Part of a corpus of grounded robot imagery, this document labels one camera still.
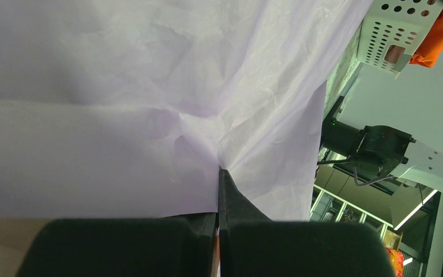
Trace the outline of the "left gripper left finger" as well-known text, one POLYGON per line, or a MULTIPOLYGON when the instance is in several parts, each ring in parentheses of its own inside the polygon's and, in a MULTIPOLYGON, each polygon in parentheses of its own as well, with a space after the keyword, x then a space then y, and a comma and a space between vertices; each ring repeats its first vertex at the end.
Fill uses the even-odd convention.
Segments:
POLYGON ((17 276, 210 276, 217 214, 57 219, 29 247, 17 276))

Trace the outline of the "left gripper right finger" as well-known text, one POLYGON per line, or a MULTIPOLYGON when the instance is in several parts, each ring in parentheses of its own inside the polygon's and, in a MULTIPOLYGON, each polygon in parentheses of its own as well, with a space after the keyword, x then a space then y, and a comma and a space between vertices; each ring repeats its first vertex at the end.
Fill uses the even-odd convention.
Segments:
POLYGON ((376 233, 359 223, 274 221, 219 171, 222 276, 393 276, 376 233))

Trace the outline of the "pink purple wrapping paper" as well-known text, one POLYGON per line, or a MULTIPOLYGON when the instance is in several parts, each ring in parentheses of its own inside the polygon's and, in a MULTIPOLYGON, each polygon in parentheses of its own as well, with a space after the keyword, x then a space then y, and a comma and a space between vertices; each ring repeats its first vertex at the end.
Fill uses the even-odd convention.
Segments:
POLYGON ((0 218, 307 220, 326 81, 371 1, 0 1, 0 218))

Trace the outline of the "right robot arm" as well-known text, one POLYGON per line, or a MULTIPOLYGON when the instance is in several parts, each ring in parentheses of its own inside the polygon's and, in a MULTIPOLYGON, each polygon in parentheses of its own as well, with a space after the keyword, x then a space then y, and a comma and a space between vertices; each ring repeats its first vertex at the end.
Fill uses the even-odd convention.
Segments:
POLYGON ((357 186, 401 178, 443 193, 443 154, 408 133, 384 125, 359 130, 326 119, 320 145, 343 156, 321 164, 349 165, 357 186))

